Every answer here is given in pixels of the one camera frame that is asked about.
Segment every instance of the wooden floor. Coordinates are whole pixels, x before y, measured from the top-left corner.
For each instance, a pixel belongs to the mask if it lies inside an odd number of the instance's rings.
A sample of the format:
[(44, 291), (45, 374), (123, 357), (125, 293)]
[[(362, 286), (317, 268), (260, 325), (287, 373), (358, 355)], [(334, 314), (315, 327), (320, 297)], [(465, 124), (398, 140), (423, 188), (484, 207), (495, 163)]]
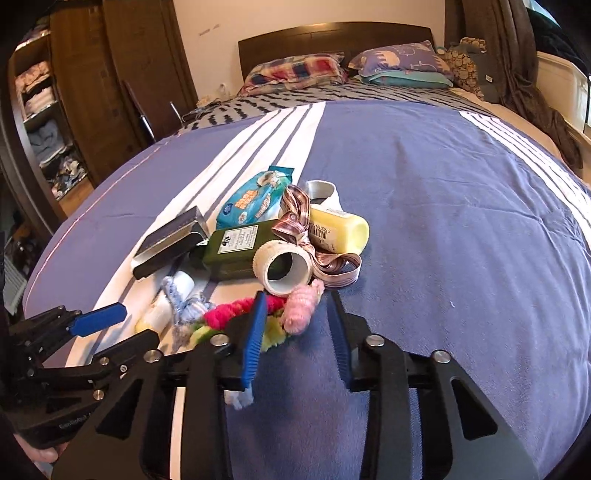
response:
[(78, 185), (76, 185), (71, 191), (66, 193), (60, 200), (60, 206), (64, 210), (65, 214), (69, 217), (74, 213), (77, 208), (82, 205), (88, 195), (94, 191), (92, 183), (88, 177), (83, 178)]

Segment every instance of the pink fabric toy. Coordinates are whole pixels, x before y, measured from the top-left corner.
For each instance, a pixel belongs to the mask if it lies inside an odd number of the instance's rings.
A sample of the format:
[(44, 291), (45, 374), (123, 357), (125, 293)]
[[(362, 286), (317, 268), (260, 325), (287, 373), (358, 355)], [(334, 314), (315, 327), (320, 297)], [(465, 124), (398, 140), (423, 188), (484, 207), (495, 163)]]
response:
[[(204, 313), (203, 320), (205, 320), (212, 329), (223, 330), (228, 322), (234, 317), (241, 315), (242, 313), (250, 312), (254, 302), (254, 298), (249, 298), (218, 305), (213, 310)], [(280, 308), (283, 308), (284, 304), (285, 299), (267, 294), (267, 313), (269, 315), (275, 313)]]
[(283, 329), (290, 335), (304, 332), (323, 293), (322, 280), (315, 279), (310, 285), (297, 286), (287, 297), (283, 315), (279, 319)]

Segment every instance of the plaid pillowcase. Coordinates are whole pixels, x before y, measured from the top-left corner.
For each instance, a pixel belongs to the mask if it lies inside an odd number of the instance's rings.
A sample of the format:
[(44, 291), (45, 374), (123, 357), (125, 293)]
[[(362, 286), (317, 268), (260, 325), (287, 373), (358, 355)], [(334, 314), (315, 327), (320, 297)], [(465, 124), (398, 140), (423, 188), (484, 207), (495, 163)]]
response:
[(342, 84), (347, 80), (339, 66), (343, 58), (342, 54), (315, 53), (261, 63), (248, 74), (238, 96)]

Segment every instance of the barcode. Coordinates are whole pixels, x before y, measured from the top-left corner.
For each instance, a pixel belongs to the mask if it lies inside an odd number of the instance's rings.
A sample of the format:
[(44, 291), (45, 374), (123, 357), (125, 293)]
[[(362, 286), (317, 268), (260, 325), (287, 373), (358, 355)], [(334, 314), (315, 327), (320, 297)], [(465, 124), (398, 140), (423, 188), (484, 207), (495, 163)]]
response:
[(320, 237), (322, 240), (326, 240), (327, 231), (328, 230), (323, 226), (315, 225), (313, 223), (310, 224), (310, 233), (314, 236)]

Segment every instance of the teal pillow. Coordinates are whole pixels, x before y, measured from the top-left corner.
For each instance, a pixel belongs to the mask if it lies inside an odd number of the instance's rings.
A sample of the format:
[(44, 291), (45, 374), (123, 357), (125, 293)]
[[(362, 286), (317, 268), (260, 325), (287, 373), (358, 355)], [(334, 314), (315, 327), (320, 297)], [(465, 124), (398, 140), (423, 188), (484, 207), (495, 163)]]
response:
[(367, 85), (391, 85), (414, 88), (448, 88), (453, 83), (437, 72), (412, 72), (410, 70), (389, 70), (369, 77), (361, 77)]

